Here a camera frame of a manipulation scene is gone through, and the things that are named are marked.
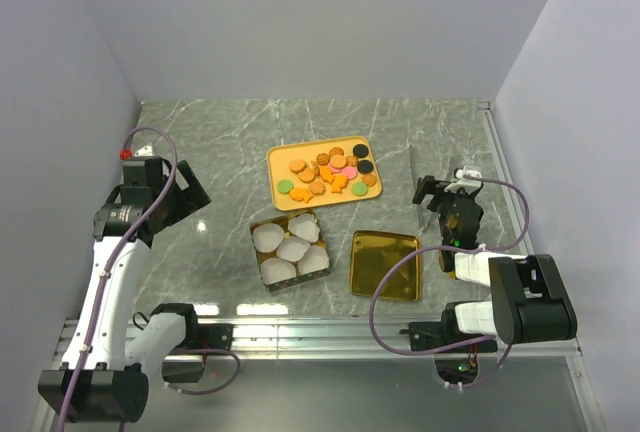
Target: gray marble surface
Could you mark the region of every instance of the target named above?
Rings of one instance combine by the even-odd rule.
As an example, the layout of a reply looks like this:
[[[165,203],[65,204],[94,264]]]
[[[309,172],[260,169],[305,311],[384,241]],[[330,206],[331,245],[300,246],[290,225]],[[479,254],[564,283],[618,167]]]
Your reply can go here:
[[[187,159],[212,203],[156,237],[151,266],[140,281],[136,310],[162,302],[190,302],[200,313],[222,316],[363,314],[369,299],[349,292],[353,232],[361,229],[419,233],[411,204],[410,154],[419,175],[444,178],[473,163],[487,177],[496,168],[480,113],[473,101],[429,100],[181,100],[147,102],[140,124],[166,130]],[[329,248],[332,273],[275,293],[267,292],[253,254],[249,226],[281,215],[271,203],[267,151],[277,145],[347,135],[368,137],[383,184],[380,197],[315,209]],[[151,142],[169,156],[162,140],[141,133],[134,146]],[[487,186],[478,198],[485,216],[479,233],[487,244],[515,237],[503,192]],[[429,212],[423,209],[427,219]],[[420,234],[422,245],[439,243],[437,219]],[[381,301],[379,314],[439,313],[447,302],[482,299],[487,289],[453,281],[435,253],[424,257],[423,299]]]

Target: orange tray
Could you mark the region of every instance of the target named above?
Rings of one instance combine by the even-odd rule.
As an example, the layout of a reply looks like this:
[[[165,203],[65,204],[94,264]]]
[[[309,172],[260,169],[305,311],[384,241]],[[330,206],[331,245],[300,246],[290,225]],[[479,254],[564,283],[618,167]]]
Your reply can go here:
[[[302,182],[297,174],[289,169],[289,164],[295,159],[303,159],[308,167],[311,167],[311,161],[315,161],[318,154],[328,154],[333,147],[340,147],[344,150],[345,156],[352,155],[353,147],[358,144],[364,144],[369,149],[369,155],[361,160],[369,160],[373,163],[372,174],[376,175],[378,181],[375,185],[369,187],[366,195],[359,197],[351,192],[351,186],[356,182],[362,182],[362,174],[358,172],[355,179],[348,182],[347,186],[342,189],[342,193],[332,193],[331,185],[325,182],[325,192],[322,195],[314,195],[308,203],[297,202],[289,197],[288,194],[278,192],[278,182],[288,179],[293,182],[295,188],[308,189],[309,184]],[[316,142],[304,142],[301,144],[280,145],[274,147],[267,152],[267,165],[269,167],[269,182],[271,183],[271,197],[273,205],[276,209],[283,212],[298,209],[308,209],[309,207],[321,207],[323,205],[342,204],[345,202],[353,202],[355,200],[373,199],[382,193],[382,182],[378,174],[376,162],[373,159],[373,152],[369,141],[364,137],[341,137],[338,139],[318,140]]]

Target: wall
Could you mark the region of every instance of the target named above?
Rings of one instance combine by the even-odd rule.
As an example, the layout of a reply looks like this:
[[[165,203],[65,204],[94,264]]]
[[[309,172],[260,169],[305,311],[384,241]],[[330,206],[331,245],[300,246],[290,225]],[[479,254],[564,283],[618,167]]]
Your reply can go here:
[[[637,430],[640,0],[549,0],[498,94],[533,240],[552,253],[609,430]]]
[[[546,0],[87,0],[140,99],[494,99]]]
[[[0,0],[0,416],[27,430],[137,103],[80,0]]]

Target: black cable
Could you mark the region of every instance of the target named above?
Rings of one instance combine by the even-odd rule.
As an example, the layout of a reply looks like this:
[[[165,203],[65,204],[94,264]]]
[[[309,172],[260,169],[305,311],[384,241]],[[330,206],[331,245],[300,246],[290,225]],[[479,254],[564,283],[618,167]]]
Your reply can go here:
[[[142,320],[144,320],[147,324],[149,323],[149,317],[147,317],[146,315],[144,315],[142,312],[136,312],[135,314],[133,314],[133,319],[131,319],[133,321],[133,325],[140,330],[144,330],[144,327],[142,327],[140,324],[138,324],[138,322],[136,322],[136,316],[140,316],[142,317]]]

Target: black disc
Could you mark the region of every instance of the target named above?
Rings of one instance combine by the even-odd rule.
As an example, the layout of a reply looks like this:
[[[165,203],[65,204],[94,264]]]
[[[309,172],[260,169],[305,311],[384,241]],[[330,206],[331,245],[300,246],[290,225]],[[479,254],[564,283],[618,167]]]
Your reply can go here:
[[[364,144],[358,144],[353,148],[353,155],[355,155],[359,159],[362,159],[369,155],[369,147]]]
[[[369,160],[361,160],[358,162],[358,172],[361,174],[370,174],[373,172],[373,164]]]

